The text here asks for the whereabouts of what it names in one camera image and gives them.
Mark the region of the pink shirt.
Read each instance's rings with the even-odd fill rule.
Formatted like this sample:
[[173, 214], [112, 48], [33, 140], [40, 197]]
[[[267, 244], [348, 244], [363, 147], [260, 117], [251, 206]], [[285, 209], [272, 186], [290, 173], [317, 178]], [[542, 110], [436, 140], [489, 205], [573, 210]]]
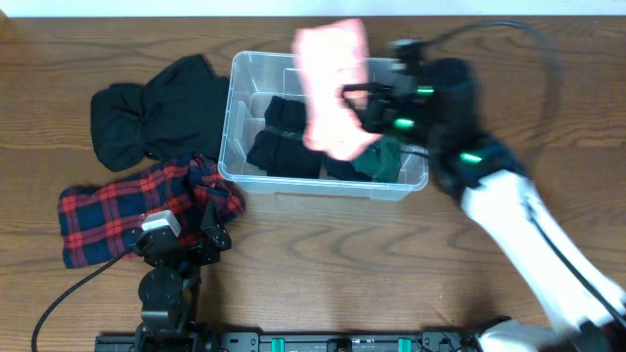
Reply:
[[305, 95], [303, 144], [312, 151], [350, 161], [380, 138], [361, 127], [341, 97], [346, 85], [369, 81], [367, 32], [359, 19], [301, 28], [291, 43]]

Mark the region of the red navy plaid shirt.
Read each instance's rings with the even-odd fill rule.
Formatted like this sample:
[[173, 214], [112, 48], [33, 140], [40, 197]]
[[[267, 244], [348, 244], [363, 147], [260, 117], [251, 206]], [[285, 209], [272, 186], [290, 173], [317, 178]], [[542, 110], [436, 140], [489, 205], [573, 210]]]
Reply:
[[66, 189], [58, 201], [64, 264], [76, 269], [117, 257], [139, 238], [145, 218], [163, 210], [181, 225], [181, 244], [191, 246], [201, 239], [210, 203], [224, 223], [246, 212], [241, 192], [202, 154], [161, 162], [102, 187]]

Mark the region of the green garment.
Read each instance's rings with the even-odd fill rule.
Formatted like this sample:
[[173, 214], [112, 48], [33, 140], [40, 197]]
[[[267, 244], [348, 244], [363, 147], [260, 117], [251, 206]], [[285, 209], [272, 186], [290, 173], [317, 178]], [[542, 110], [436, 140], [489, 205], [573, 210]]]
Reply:
[[396, 183], [401, 167], [401, 145], [390, 137], [382, 137], [368, 146], [352, 161], [356, 171], [373, 181]]

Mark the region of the navy garment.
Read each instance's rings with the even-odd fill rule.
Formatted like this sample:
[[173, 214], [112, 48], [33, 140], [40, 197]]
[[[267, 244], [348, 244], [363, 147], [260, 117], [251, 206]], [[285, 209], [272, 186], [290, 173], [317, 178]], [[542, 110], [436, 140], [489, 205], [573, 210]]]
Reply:
[[337, 160], [331, 157], [324, 159], [324, 167], [329, 177], [341, 181], [371, 182], [372, 177], [357, 171], [350, 161]]

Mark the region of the black hooded garment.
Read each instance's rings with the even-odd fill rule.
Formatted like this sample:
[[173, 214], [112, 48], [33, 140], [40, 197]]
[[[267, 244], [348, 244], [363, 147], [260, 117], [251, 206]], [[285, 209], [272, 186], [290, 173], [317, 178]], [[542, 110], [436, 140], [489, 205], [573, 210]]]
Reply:
[[95, 93], [90, 132], [97, 159], [118, 172], [147, 157], [219, 157], [229, 80], [201, 54], [183, 57], [145, 84], [115, 83]]

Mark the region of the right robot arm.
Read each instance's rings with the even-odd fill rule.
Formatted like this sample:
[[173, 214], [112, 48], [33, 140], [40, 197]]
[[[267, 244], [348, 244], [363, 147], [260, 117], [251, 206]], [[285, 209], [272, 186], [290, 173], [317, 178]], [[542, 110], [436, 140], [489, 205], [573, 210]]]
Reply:
[[625, 291], [576, 247], [513, 152], [480, 123], [477, 87], [459, 59], [422, 58], [395, 44], [401, 80], [345, 85], [341, 97], [368, 132], [427, 150], [438, 187], [500, 247], [544, 309], [548, 329], [497, 319], [473, 331], [474, 351], [622, 351]]

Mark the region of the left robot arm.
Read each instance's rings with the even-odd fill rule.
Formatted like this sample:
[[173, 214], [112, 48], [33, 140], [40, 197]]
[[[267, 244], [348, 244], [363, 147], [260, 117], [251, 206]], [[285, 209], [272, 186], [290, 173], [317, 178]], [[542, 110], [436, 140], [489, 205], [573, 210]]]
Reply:
[[181, 244], [182, 226], [170, 210], [149, 215], [141, 230], [132, 249], [153, 267], [138, 288], [143, 326], [150, 332], [180, 333], [196, 317], [201, 267], [219, 262], [232, 240], [212, 201], [193, 244]]

